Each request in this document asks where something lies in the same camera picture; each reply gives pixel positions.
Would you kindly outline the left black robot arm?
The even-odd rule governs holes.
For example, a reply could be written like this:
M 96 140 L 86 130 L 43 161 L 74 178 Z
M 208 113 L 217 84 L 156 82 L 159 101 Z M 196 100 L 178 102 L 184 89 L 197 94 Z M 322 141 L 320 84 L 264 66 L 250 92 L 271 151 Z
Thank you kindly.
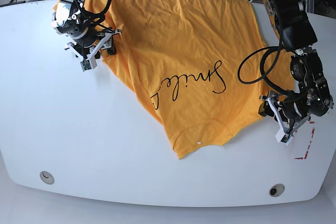
M 276 139 L 288 145 L 295 131 L 312 115 L 324 116 L 333 108 L 333 97 L 321 59 L 312 48 L 318 40 L 306 13 L 305 0 L 263 0 L 263 3 L 279 44 L 261 49 L 264 53 L 259 64 L 261 76 L 249 83 L 264 80 L 271 87 L 267 95 L 260 96 L 262 104 L 258 113 L 278 122 Z M 274 62 L 277 62 L 283 50 L 292 53 L 290 73 L 298 83 L 298 93 L 284 90 L 268 78 L 275 64 L 269 70 L 264 69 L 267 58 L 275 53 Z

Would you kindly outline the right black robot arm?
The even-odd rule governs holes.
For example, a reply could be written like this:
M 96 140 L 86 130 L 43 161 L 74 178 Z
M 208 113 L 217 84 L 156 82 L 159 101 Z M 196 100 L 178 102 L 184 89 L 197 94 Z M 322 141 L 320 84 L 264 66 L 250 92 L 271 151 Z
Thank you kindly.
M 113 36 L 121 34 L 121 30 L 106 27 L 106 13 L 112 0 L 107 0 L 105 7 L 98 13 L 85 9 L 85 0 L 60 0 L 53 14 L 52 27 L 59 33 L 72 39 L 65 49 L 70 50 L 83 64 L 100 58 L 100 51 L 115 55 L 116 48 Z

